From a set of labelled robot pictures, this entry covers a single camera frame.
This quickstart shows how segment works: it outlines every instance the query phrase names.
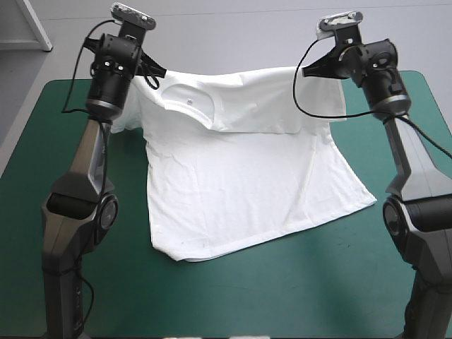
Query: t-shirt sleeve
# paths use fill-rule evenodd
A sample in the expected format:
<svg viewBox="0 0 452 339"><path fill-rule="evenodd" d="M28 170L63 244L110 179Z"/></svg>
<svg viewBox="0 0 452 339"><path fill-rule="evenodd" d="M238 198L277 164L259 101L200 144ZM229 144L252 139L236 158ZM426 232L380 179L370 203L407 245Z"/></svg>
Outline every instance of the t-shirt sleeve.
<svg viewBox="0 0 452 339"><path fill-rule="evenodd" d="M124 129L136 129L138 127L142 127L141 104L138 89L132 81L122 114L113 121L112 133L119 133Z"/></svg>

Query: black cable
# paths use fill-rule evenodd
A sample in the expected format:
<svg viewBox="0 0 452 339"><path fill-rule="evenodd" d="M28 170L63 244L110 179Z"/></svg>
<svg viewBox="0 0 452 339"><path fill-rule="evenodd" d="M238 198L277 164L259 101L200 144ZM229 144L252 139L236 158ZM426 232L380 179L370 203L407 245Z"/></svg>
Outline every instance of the black cable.
<svg viewBox="0 0 452 339"><path fill-rule="evenodd" d="M68 107L68 103L69 103L69 99L71 98L71 94L72 94L72 90L73 90L73 85L75 83L75 79L76 79L76 73L77 73L77 69L78 69L78 63L80 62L80 57L82 55L82 51L83 51L83 45L86 41L86 39L88 39L96 29L98 29L100 26L104 25L105 23L114 23L114 20L106 20L106 21L102 21L101 23L98 23L96 26L94 26L90 32L88 33L88 35L85 37L83 44L80 47L80 50L78 51L78 56L77 56L77 60L76 60L76 65L73 68L73 73L72 73L72 79L71 79L71 86L69 87L69 91L68 91L68 95L66 96L66 101L64 102L64 106L63 109L61 111L61 113L72 113L72 112L85 112L85 113L89 113L86 109L83 108L74 108L74 109L70 109L67 110Z"/></svg>
<svg viewBox="0 0 452 339"><path fill-rule="evenodd" d="M299 105L298 105L298 101L297 101L297 96L296 96L296 92L295 89L297 87L297 75L298 75L298 70L300 68L300 66L302 65L303 61L306 59L306 56L308 55L309 51L311 50L311 48L317 43L319 42L318 40L315 40L314 42L312 42L308 49L305 51L302 59L299 61L298 65L297 65L297 69L295 70L295 76L294 76L294 81L292 84L292 96L294 98L294 103L297 106L297 108L302 111L303 113L305 113L306 115L309 115L310 117L313 118L319 118L319 119L344 119L344 118L355 118L355 117L362 117L364 115L369 115L369 114L374 114L376 113L375 111L368 111L368 112L363 112L363 113L358 113L358 114L350 114L350 115L333 115L330 117L324 116L324 115L317 115L317 114L312 114L309 113L307 111L305 111L304 109L302 109Z"/></svg>
<svg viewBox="0 0 452 339"><path fill-rule="evenodd" d="M91 314L91 310L93 309L93 305L94 305L94 298L95 298L94 287L90 284L89 281L87 281L85 279L85 277L82 276L82 274L81 274L81 272L79 270L76 270L76 275L80 278L80 280L82 280L88 286L88 288L91 291L90 306L88 307L88 310L86 311L86 315L83 317L83 325L85 325L86 321L88 320L88 317Z"/></svg>
<svg viewBox="0 0 452 339"><path fill-rule="evenodd" d="M150 69L148 68L148 65L146 65L146 63L144 63L144 62L141 62L140 63L140 69L143 72L144 80L146 81L148 86L151 87L153 90L157 90L160 87L160 83L159 83L157 77L155 76L155 74L150 71ZM153 85L149 81L148 76L150 76L154 80L155 85Z"/></svg>
<svg viewBox="0 0 452 339"><path fill-rule="evenodd" d="M416 125L414 122L412 122L411 120L405 118L405 117L401 117L401 116L394 116L394 118L402 120L403 122L405 122L406 124L410 125L414 130L416 130L421 136L423 136L429 143L431 143L434 147L438 148L442 153L444 153L445 155L447 155L448 157L450 157L452 159L452 154L450 152L447 151L447 149L445 149L444 147L442 147L441 145L439 145L436 141L434 141L431 137L429 137L423 130L421 130L421 128Z"/></svg>

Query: green table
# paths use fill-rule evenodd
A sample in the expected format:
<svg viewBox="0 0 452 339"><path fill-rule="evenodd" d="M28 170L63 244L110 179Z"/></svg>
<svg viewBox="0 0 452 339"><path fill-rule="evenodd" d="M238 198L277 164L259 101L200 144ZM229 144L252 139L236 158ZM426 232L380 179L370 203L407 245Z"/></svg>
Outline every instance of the green table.
<svg viewBox="0 0 452 339"><path fill-rule="evenodd" d="M412 119L452 149L423 76L406 71L403 78ZM73 107L82 107L89 82L77 81ZM351 81L343 85L348 112L367 110L361 90ZM40 204L69 168L86 122L83 113L59 113L68 86L69 81L45 86L0 181L0 335L45 332ZM401 332L414 272L402 262L381 218L385 189L395 174L384 127L363 117L331 128L377 204L201 263L177 263L152 248L142 131L113 135L109 177L120 213L97 251L84 257L84 274L96 291L86 331L104 337L308 338L389 338ZM448 159L436 150L432 154L452 175ZM89 296L86 290L85 306Z"/></svg>

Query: white t-shirt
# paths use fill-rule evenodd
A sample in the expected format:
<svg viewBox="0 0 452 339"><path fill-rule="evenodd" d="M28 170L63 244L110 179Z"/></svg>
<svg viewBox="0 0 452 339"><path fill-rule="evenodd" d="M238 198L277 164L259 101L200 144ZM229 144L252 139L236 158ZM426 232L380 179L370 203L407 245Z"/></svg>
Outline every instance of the white t-shirt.
<svg viewBox="0 0 452 339"><path fill-rule="evenodd" d="M297 110L295 68L221 76L168 71L152 90L132 80L112 131L143 127L153 246L202 261L306 230L375 198L331 137ZM301 106L345 114L339 81L297 81Z"/></svg>

